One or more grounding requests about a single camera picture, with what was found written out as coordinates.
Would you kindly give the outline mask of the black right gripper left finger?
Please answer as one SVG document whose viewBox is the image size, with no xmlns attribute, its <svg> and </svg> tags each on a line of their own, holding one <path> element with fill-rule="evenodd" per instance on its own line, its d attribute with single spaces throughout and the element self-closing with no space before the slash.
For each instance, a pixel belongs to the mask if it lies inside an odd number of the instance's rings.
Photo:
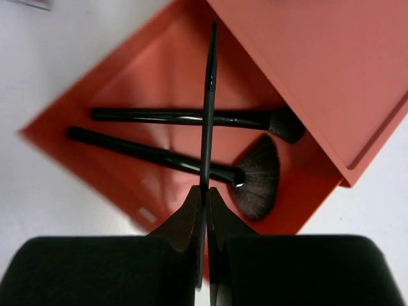
<svg viewBox="0 0 408 306">
<path fill-rule="evenodd" d="M 35 237 L 1 281 L 3 305 L 193 305 L 203 278 L 201 191 L 145 236 Z"/>
</svg>

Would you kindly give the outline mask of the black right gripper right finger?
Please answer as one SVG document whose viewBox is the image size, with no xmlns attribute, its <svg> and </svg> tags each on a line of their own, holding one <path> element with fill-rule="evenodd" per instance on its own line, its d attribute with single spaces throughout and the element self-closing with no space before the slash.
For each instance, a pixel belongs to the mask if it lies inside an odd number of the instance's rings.
<svg viewBox="0 0 408 306">
<path fill-rule="evenodd" d="M 206 195 L 212 305 L 403 305 L 383 253 L 359 235 L 261 235 Z"/>
</svg>

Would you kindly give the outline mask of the black fan brush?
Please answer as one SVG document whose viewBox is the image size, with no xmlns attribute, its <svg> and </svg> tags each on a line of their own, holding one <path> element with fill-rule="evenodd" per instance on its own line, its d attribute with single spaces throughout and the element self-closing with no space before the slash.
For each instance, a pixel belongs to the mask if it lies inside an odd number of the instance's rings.
<svg viewBox="0 0 408 306">
<path fill-rule="evenodd" d="M 195 175 L 200 174 L 201 162 L 183 154 L 159 149 L 105 135 L 82 127 L 71 126 L 67 137 L 82 143 L 125 154 L 147 162 Z M 275 142 L 263 135 L 248 148 L 233 166 L 212 163 L 209 178 L 225 183 L 237 207 L 252 221 L 264 219 L 275 205 L 281 164 Z"/>
</svg>

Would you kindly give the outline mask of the black powder brush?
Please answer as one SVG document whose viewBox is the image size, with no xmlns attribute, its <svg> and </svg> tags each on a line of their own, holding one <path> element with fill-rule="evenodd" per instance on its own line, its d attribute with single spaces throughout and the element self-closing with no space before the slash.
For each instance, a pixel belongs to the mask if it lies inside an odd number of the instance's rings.
<svg viewBox="0 0 408 306">
<path fill-rule="evenodd" d="M 142 122 L 200 126 L 202 110 L 95 107 L 90 118 L 105 122 Z M 305 126 L 288 106 L 274 110 L 216 110 L 213 125 L 267 131 L 290 144 L 304 134 Z"/>
</svg>

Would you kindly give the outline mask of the thin black liner brush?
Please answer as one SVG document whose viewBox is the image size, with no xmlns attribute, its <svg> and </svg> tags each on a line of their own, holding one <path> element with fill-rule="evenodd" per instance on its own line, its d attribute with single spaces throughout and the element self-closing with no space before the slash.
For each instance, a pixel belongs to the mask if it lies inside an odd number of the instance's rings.
<svg viewBox="0 0 408 306">
<path fill-rule="evenodd" d="M 203 120 L 201 131 L 201 166 L 200 166 L 200 191 L 201 191 L 201 214 L 200 214 L 200 257 L 198 286 L 202 286 L 203 270 L 205 263 L 205 235 L 207 227 L 207 191 L 209 190 L 210 163 L 212 151 L 212 133 L 215 106 L 215 87 L 217 78 L 217 23 L 212 24 L 210 43 L 207 55 Z"/>
</svg>

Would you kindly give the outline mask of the orange drawer with white knob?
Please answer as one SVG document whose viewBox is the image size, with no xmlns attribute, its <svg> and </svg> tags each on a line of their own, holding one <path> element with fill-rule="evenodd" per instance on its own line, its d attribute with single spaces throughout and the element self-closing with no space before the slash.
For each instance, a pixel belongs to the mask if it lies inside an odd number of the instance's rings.
<svg viewBox="0 0 408 306">
<path fill-rule="evenodd" d="M 198 176 L 170 170 L 66 138 L 80 126 L 118 138 L 200 156 L 201 127 L 95 122 L 92 107 L 200 108 L 210 29 L 218 23 L 217 109 L 269 110 L 286 105 L 206 1 L 175 1 L 66 91 L 20 134 L 92 186 L 145 231 L 183 203 Z M 215 127 L 212 160 L 238 161 L 262 133 Z M 308 132 L 294 145 L 273 137 L 281 180 L 277 202 L 259 233 L 294 234 L 339 185 L 342 175 Z"/>
</svg>

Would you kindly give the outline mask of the orange drawer box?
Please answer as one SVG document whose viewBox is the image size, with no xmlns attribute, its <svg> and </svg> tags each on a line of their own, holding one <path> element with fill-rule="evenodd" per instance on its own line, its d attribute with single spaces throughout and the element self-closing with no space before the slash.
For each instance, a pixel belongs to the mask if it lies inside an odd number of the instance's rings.
<svg viewBox="0 0 408 306">
<path fill-rule="evenodd" d="M 407 2 L 210 5 L 355 185 L 407 115 Z"/>
</svg>

